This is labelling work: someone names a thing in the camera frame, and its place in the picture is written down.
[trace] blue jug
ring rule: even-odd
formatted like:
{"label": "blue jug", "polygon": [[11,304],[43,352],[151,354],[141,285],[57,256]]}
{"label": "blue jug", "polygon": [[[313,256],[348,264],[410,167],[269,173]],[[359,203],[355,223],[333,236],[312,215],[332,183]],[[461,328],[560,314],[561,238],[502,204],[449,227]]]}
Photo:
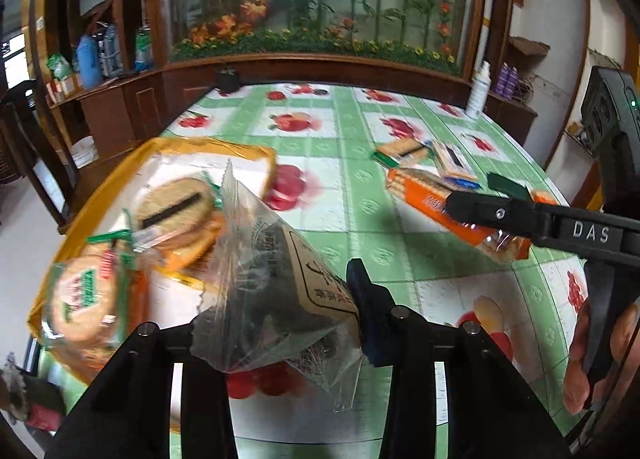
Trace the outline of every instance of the blue jug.
{"label": "blue jug", "polygon": [[78,66],[80,68],[80,83],[84,89],[91,89],[102,82],[100,59],[98,58],[98,44],[88,35],[80,39],[76,49]]}

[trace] screw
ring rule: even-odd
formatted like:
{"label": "screw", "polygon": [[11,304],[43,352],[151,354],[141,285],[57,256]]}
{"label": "screw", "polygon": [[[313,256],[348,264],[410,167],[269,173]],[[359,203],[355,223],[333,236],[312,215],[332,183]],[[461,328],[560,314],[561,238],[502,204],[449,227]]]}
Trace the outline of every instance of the screw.
{"label": "screw", "polygon": [[394,318],[398,318],[399,320],[403,320],[404,318],[409,318],[411,311],[409,311],[408,307],[404,305],[394,305],[391,308],[391,316]]}
{"label": "screw", "polygon": [[149,336],[152,332],[156,330],[156,324],[153,322],[144,322],[138,326],[138,334],[140,336]]}
{"label": "screw", "polygon": [[468,322],[464,322],[462,324],[462,327],[469,334],[478,334],[480,332],[480,324],[478,322],[473,322],[472,320],[469,320]]}

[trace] orange cracker package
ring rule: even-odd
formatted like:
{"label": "orange cracker package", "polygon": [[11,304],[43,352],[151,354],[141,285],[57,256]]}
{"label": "orange cracker package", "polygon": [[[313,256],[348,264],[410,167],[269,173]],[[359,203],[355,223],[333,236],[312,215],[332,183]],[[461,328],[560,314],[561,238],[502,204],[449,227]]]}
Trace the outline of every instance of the orange cracker package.
{"label": "orange cracker package", "polygon": [[[425,214],[460,239],[478,248],[494,261],[507,264],[529,257],[530,240],[514,237],[502,230],[476,224],[460,224],[445,212],[447,197],[452,188],[444,186],[436,176],[415,169],[390,169],[386,177],[386,190],[409,206]],[[534,190],[532,199],[555,204],[551,195]]]}

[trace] human hand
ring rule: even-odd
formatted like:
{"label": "human hand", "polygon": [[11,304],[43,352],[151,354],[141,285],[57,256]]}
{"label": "human hand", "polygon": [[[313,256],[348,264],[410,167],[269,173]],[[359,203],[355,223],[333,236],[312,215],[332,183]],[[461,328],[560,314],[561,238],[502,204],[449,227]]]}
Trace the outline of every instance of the human hand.
{"label": "human hand", "polygon": [[[616,321],[611,331],[609,346],[616,363],[621,363],[626,348],[634,333],[638,320],[638,306],[631,304],[625,309]],[[574,339],[569,347],[569,363],[564,375],[564,393],[562,401],[567,411],[577,414],[582,410],[584,402],[589,397],[589,381],[582,369],[582,360],[587,352],[590,324],[589,299],[578,312],[578,321],[575,325]],[[600,380],[593,386],[593,400],[602,399],[607,384],[607,378]]]}

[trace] handle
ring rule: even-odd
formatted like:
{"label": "handle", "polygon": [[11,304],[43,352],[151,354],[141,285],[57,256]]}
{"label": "handle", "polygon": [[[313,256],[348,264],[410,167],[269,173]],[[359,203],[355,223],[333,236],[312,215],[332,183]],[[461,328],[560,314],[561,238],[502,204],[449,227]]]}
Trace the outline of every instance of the handle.
{"label": "handle", "polygon": [[638,298],[640,277],[636,270],[600,261],[587,261],[584,273],[589,292],[590,326],[582,369],[589,380],[590,393],[584,404],[584,408],[589,409],[593,386],[609,374],[613,364],[611,332],[620,315]]}

